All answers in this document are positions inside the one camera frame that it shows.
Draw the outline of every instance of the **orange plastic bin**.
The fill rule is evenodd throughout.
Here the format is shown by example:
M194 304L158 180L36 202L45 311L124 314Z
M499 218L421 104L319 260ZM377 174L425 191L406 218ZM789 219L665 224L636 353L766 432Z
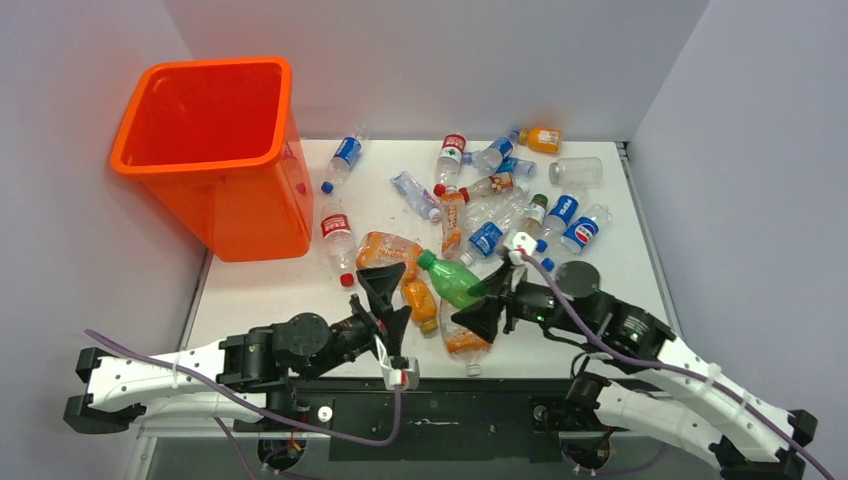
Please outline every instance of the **orange plastic bin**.
M298 257L312 186L282 58L166 63L147 70L112 149L221 260Z

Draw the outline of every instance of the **red bottle cap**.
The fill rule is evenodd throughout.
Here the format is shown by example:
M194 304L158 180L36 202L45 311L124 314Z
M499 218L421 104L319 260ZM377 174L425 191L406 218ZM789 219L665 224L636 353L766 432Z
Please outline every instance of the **red bottle cap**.
M353 274L345 273L341 277L339 277L339 281L342 282L342 286L345 288L353 286Z

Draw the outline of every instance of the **orange bottle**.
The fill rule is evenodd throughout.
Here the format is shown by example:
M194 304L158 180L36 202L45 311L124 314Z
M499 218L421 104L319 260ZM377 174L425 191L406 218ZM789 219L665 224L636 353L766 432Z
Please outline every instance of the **orange bottle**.
M522 130L518 135L518 143L527 145L530 150L542 153L559 153L559 144L562 142L562 130L554 128L536 127L532 130Z

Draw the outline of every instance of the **white tabletop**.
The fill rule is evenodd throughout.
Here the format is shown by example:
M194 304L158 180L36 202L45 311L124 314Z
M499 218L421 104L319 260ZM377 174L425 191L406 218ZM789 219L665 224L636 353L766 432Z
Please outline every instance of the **white tabletop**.
M212 260L197 314L191 328L188 346L198 347L245 333L251 327L284 322L301 312L315 312L328 322L350 315L351 293L365 298L361 288L345 290L330 268L321 245L319 212L326 197L318 189L323 169L338 146L338 140L304 140L303 151L315 188L316 206L313 219L312 247L305 256L288 260L248 263L224 263ZM479 150L488 142L469 142L468 148ZM357 242L369 231L394 233L438 252L441 227L418 217L389 184L388 179L402 171L410 172L425 185L432 185L439 141L372 141L355 165L350 180L337 188L334 199L342 201L350 218ZM543 193L549 206L559 197L559 189L548 181L548 165L555 157L533 153L518 147L514 155L539 164L532 181L519 181L532 194ZM642 235L618 150L612 142L567 142L561 157L598 157L603 162L601 188L590 190L585 206L592 203L609 205L613 221L586 248L583 260L601 273L601 288L616 297L636 304L668 323L662 296ZM463 168L460 185L477 180L473 168ZM483 278L499 262L478 263L472 270ZM531 271L529 279L542 283ZM395 305L401 304L399 294ZM542 338L539 328L518 322L510 335L498 335L491 352L482 360L484 378L563 378L578 350L569 345ZM464 364L452 359L441 338L425 339L412 324L407 329L403 354L418 358L422 377L465 377ZM618 370L595 366L593 371L617 378ZM380 371L370 355L342 365L327 377L379 377Z

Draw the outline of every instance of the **gray wall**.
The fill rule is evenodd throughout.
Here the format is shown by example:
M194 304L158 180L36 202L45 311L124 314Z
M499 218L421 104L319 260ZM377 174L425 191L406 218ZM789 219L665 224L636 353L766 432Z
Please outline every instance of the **gray wall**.
M0 3L0 478L123 478L131 432L61 417L83 328L177 345L202 249L107 156L143 69L187 57L159 2Z
M812 452L837 478L846 22L846 2L713 0L629 152L687 341L755 394L816 414Z
M625 140L708 0L164 0L197 58L281 55L301 132Z

